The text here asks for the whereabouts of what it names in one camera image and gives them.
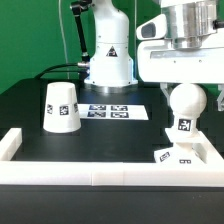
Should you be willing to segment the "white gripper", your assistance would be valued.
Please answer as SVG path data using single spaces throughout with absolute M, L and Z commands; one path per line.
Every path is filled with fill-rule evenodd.
M 224 111 L 224 37 L 208 37 L 199 49 L 174 50 L 170 41 L 143 41 L 137 51 L 144 82 L 160 82 L 170 105 L 172 83 L 219 84 L 218 111 Z

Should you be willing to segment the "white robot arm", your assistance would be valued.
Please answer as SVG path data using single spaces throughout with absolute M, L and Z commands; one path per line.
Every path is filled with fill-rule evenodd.
M 140 78 L 160 85 L 216 84 L 218 109 L 224 111 L 224 21 L 217 19 L 218 0 L 153 0 L 161 13 L 136 29 L 140 44 Z M 129 20 L 111 0 L 92 0 L 96 50 L 87 83 L 103 90 L 134 84 L 128 54 Z

